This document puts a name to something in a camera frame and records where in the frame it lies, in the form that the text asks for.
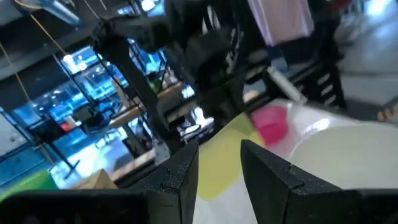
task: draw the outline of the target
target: white cloth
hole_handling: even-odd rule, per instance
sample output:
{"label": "white cloth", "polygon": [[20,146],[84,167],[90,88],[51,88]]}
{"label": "white cloth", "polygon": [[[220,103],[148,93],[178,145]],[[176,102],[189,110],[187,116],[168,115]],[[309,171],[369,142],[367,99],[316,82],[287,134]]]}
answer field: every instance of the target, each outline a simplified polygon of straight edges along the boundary
{"label": "white cloth", "polygon": [[314,30],[307,0],[248,0],[267,45],[277,45]]}

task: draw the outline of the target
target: cardboard box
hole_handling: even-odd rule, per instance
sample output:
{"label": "cardboard box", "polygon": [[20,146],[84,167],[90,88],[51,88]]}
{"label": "cardboard box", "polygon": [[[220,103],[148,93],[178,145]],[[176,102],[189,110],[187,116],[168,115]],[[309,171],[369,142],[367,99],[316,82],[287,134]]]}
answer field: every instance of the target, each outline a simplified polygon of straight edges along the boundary
{"label": "cardboard box", "polygon": [[118,187],[112,182],[108,173],[104,169],[101,169],[80,181],[72,189],[118,189]]}

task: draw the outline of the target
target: desk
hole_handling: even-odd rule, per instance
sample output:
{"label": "desk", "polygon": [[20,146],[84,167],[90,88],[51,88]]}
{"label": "desk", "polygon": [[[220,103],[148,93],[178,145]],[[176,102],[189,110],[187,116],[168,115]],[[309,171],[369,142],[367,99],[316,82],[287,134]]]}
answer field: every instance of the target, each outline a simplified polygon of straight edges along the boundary
{"label": "desk", "polygon": [[[257,90],[249,90],[247,93],[243,95],[243,102],[248,103],[249,101],[257,98],[259,95],[260,93]],[[199,102],[197,102],[196,98],[192,96],[186,102],[184,102],[183,105],[181,105],[179,108],[167,113],[166,119],[168,122],[175,121],[177,118],[189,114],[197,107],[199,107]]]}
{"label": "desk", "polygon": [[[161,100],[161,99],[170,97],[171,95],[181,93],[181,91],[184,89],[184,87],[185,87],[184,83],[178,82],[178,83],[173,84],[172,86],[168,87],[164,91],[160,92],[157,96]],[[142,103],[139,103],[139,107],[143,111],[146,110]],[[145,153],[145,150],[141,146],[136,135],[133,133],[133,131],[131,130],[131,128],[128,125],[128,122],[130,122],[134,118],[138,118],[140,115],[142,115],[142,111],[137,106],[134,106],[132,108],[126,108],[125,106],[123,106],[121,108],[119,114],[111,120],[111,122],[109,123],[109,126],[111,128],[122,127],[129,138],[128,141],[130,143],[130,146],[135,147],[138,154],[142,155],[143,153]]]}
{"label": "desk", "polygon": [[28,128],[28,132],[34,137],[34,144],[46,144],[56,153],[59,158],[70,168],[70,172],[65,176],[65,179],[75,170],[79,161],[72,165],[68,158],[66,158],[59,149],[54,145],[54,141],[65,136],[67,133],[61,128],[61,126],[51,117],[47,116],[41,119],[39,122],[33,124]]}
{"label": "desk", "polygon": [[[248,102],[248,101],[254,99],[255,97],[257,97],[258,95],[259,95],[258,91],[251,90],[251,91],[247,92],[243,96],[243,99],[244,99],[245,102]],[[238,120],[238,122],[242,122],[241,120],[243,120],[243,124],[244,125],[243,124],[239,124],[239,125],[243,125],[245,127],[247,126],[247,120],[245,119],[245,117],[243,115],[239,116],[239,118],[234,119],[235,122],[236,122],[236,120]],[[236,143],[236,146],[240,147],[240,139],[239,139],[239,142]],[[145,154],[141,155],[137,159],[134,159],[132,162],[126,164],[124,167],[122,167],[122,168],[116,170],[115,172],[113,172],[110,175],[111,176],[111,180],[113,182],[115,182],[116,180],[126,176],[128,173],[133,172],[133,171],[141,168],[142,166],[144,166],[144,165],[146,165],[146,164],[148,164],[150,162],[153,162],[154,159],[155,159],[155,149],[151,149],[149,152],[146,152]]]}
{"label": "desk", "polygon": [[[241,171],[242,139],[264,144],[245,114],[237,116],[199,148],[194,224],[257,223]],[[154,150],[147,152],[111,174],[111,180],[118,180],[140,166],[153,162],[154,156]]]}

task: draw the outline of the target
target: pink object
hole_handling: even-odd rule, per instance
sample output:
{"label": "pink object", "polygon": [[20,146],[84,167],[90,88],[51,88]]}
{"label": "pink object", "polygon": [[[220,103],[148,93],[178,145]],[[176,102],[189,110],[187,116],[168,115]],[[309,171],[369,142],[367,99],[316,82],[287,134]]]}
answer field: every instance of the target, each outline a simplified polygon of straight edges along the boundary
{"label": "pink object", "polygon": [[282,140],[289,132],[287,110],[281,106],[265,106],[254,111],[251,118],[266,145]]}

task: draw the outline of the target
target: green object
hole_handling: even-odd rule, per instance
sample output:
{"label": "green object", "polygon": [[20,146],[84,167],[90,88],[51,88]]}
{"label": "green object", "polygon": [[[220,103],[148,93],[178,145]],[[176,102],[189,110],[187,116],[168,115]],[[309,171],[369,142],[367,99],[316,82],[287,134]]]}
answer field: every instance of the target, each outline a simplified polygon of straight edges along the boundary
{"label": "green object", "polygon": [[25,190],[58,190],[51,174],[46,170],[39,171],[9,188],[0,195],[0,202],[6,197]]}
{"label": "green object", "polygon": [[152,89],[155,92],[158,92],[160,90],[161,86],[162,86],[162,82],[159,79],[156,79],[156,80],[152,81],[152,84],[153,84]]}

